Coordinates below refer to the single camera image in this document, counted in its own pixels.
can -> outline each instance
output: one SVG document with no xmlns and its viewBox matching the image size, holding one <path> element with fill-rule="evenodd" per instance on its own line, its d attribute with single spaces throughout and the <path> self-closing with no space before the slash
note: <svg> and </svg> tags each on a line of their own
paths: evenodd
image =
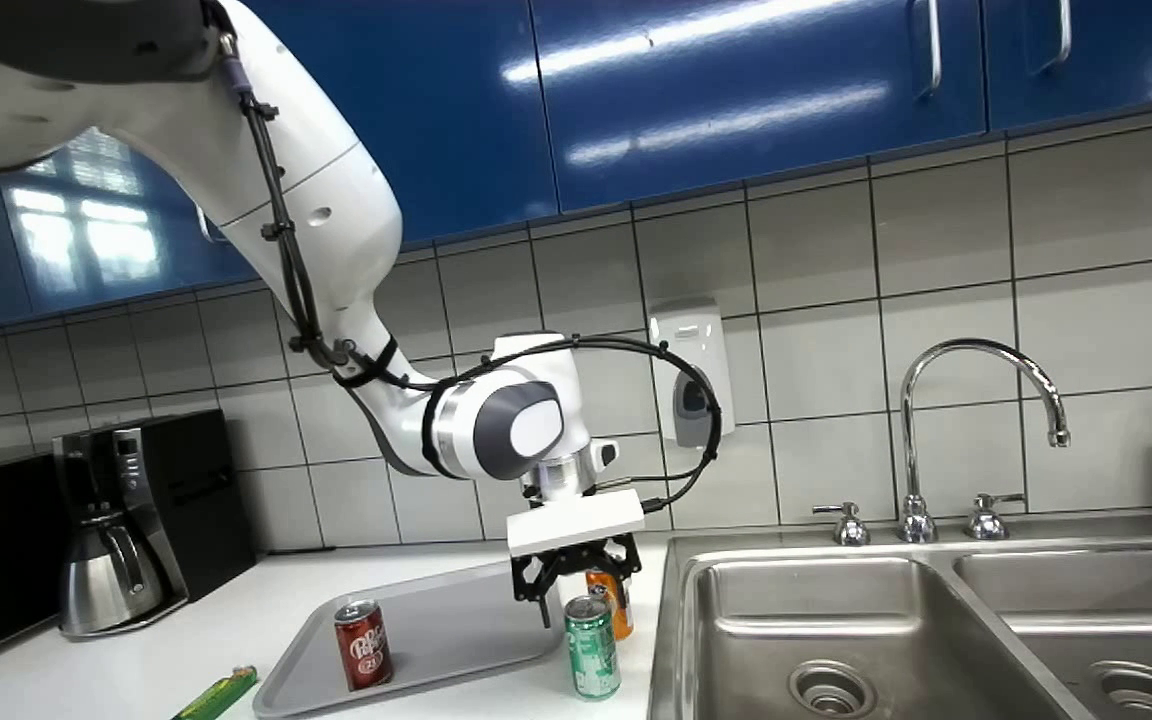
<svg viewBox="0 0 1152 720">
<path fill-rule="evenodd" d="M 612 609 L 612 637 L 624 640 L 633 637 L 633 621 L 626 621 L 626 591 L 624 580 L 615 573 L 602 568 L 587 568 L 585 573 L 587 597 L 602 597 Z"/>
<path fill-rule="evenodd" d="M 380 603 L 345 601 L 335 612 L 335 647 L 349 689 L 373 689 L 393 678 Z"/>
<path fill-rule="evenodd" d="M 612 609 L 602 597 L 576 597 L 565 609 L 565 643 L 572 689 L 587 698 L 602 698 L 619 689 Z"/>
</svg>

green can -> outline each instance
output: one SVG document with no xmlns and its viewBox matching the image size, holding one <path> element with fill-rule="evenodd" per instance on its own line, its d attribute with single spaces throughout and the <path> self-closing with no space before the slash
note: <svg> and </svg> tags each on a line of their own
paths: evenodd
<svg viewBox="0 0 1152 720">
<path fill-rule="evenodd" d="M 572 689 L 587 698 L 615 697 L 619 667 L 615 667 L 609 601 L 599 601 L 599 597 L 566 601 L 565 643 L 566 643 Z"/>
</svg>

double sink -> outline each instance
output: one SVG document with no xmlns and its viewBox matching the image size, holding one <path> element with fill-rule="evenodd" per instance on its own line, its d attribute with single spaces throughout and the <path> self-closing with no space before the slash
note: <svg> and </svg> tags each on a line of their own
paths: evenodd
<svg viewBox="0 0 1152 720">
<path fill-rule="evenodd" d="M 677 539 L 650 720 L 1152 720 L 1152 516 Z"/>
</svg>

sink basin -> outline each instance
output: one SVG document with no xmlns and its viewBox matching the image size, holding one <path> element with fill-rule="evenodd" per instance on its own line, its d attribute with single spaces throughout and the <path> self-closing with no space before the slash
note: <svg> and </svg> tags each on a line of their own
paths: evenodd
<svg viewBox="0 0 1152 720">
<path fill-rule="evenodd" d="M 1059 717 L 953 587 L 909 557 L 731 552 L 684 576 L 671 717 Z"/>
<path fill-rule="evenodd" d="M 955 573 L 1094 717 L 1152 717 L 1152 545 L 977 552 Z"/>
</svg>

coffee maker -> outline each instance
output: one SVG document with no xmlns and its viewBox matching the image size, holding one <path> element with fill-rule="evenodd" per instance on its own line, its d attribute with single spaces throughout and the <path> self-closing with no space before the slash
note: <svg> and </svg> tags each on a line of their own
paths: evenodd
<svg viewBox="0 0 1152 720">
<path fill-rule="evenodd" d="M 218 410 L 161 414 L 55 445 L 70 512 L 63 637 L 154 623 L 255 564 Z"/>
</svg>

